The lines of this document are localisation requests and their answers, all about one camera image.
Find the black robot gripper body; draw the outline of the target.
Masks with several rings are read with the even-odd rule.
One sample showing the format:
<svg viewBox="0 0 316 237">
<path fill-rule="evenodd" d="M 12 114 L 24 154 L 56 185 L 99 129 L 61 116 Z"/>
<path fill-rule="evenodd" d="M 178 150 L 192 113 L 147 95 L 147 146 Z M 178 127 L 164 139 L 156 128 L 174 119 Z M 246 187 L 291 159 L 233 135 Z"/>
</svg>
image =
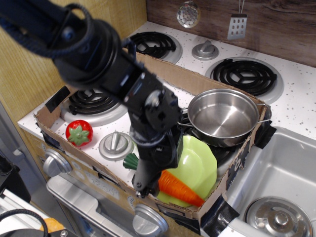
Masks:
<svg viewBox="0 0 316 237">
<path fill-rule="evenodd" d="M 134 127 L 130 128 L 130 135 L 137 145 L 139 159 L 153 162 L 158 167 L 158 173 L 178 166 L 183 150 L 183 129 L 180 124 L 151 139 L 145 138 Z"/>
</svg>

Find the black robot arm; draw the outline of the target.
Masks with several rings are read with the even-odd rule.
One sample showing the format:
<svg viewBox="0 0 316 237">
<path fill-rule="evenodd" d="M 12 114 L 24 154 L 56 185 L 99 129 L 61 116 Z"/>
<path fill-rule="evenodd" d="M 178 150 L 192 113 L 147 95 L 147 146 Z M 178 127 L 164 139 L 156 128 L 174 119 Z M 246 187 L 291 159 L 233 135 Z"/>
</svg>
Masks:
<svg viewBox="0 0 316 237">
<path fill-rule="evenodd" d="M 140 197 L 158 195 L 162 171 L 177 167 L 183 149 L 182 109 L 175 94 L 137 61 L 132 40 L 121 40 L 79 3 L 3 0 L 0 25 L 30 52 L 52 59 L 67 84 L 98 89 L 127 107 L 140 156 L 133 187 Z"/>
</svg>

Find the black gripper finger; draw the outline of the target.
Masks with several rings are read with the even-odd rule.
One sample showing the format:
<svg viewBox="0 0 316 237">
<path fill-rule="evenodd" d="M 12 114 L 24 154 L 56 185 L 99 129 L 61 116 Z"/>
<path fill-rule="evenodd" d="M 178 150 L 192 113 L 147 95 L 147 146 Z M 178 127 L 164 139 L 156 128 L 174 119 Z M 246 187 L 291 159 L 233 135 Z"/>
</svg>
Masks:
<svg viewBox="0 0 316 237">
<path fill-rule="evenodd" d="M 162 174 L 161 172 L 156 174 L 154 176 L 153 180 L 150 181 L 149 184 L 145 188 L 143 188 L 140 191 L 136 191 L 136 196 L 138 198 L 145 198 L 148 195 L 152 195 L 154 197 L 157 197 L 158 194 L 160 193 L 158 181 L 161 177 L 161 174 Z"/>
<path fill-rule="evenodd" d="M 158 183 L 158 167 L 149 160 L 139 159 L 132 179 L 135 190 L 154 189 Z"/>
</svg>

